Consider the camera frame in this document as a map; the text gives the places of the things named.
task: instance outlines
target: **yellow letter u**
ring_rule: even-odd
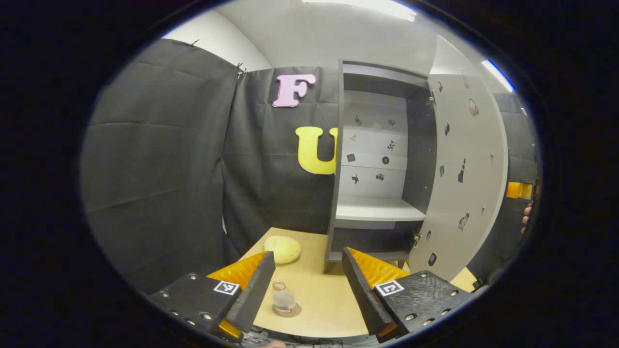
[[[331,128],[329,134],[335,138],[333,158],[330,161],[318,159],[318,137],[322,129],[318,127],[299,127],[295,131],[299,136],[299,164],[305,170],[314,174],[335,173],[335,156],[337,154],[337,128]]]

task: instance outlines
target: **pink letter f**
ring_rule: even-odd
[[[276,108],[295,107],[299,105],[299,101],[295,99],[295,92],[299,97],[303,98],[308,91],[308,84],[316,83],[316,76],[312,74],[305,75],[280,75],[277,76],[279,80],[279,92],[277,99],[273,102],[273,106]]]

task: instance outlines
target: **black curtain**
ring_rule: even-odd
[[[238,257],[222,230],[220,157],[235,85],[230,63],[161,39],[100,92],[82,150],[85,208],[110,262],[147,294]]]
[[[274,108],[281,74],[314,74],[315,84],[294,108]],[[327,233],[334,175],[306,172],[298,163],[302,126],[322,128],[318,158],[333,158],[337,127],[338,72],[323,67],[285,67],[241,76],[223,148],[223,213],[228,236],[246,252],[270,227]]]

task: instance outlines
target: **table surface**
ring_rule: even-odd
[[[299,258],[291,263],[276,265],[271,279],[271,281],[277,279],[286,283],[301,306],[301,313],[293,318],[283,318],[273,313],[272,289],[269,287],[254,320],[254,325],[281,333],[308,337],[367,335],[368,330],[361,316],[361,310],[344,275],[342,264],[337,263],[329,274],[323,273],[327,235],[272,227],[240,259],[264,251],[262,247],[264,240],[272,235],[294,238],[301,244]],[[409,271],[408,265],[404,265],[404,270]],[[473,281],[469,282],[470,277],[472,275],[465,268],[451,283],[463,290],[472,291],[470,284],[475,279],[473,277]]]

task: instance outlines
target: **cabinet shelf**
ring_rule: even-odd
[[[335,218],[366,221],[422,221],[425,214],[402,199],[341,196]]]

